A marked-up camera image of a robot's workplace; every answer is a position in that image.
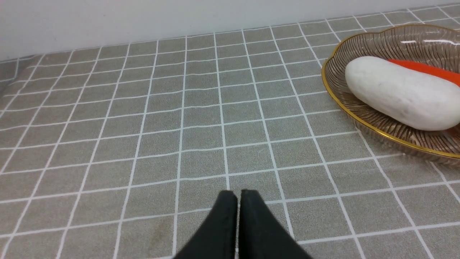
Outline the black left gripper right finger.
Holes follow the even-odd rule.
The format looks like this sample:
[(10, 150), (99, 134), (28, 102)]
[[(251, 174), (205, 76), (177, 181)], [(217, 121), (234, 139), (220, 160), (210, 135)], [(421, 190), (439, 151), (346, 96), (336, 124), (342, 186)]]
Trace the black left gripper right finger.
[(242, 190), (238, 248), (240, 259), (311, 259), (271, 213), (256, 190)]

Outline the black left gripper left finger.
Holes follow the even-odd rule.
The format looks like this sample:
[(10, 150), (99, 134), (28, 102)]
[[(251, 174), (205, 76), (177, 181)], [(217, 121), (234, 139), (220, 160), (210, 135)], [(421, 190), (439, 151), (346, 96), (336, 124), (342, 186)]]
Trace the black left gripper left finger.
[(233, 259), (237, 226), (236, 195), (220, 191), (205, 220), (175, 259)]

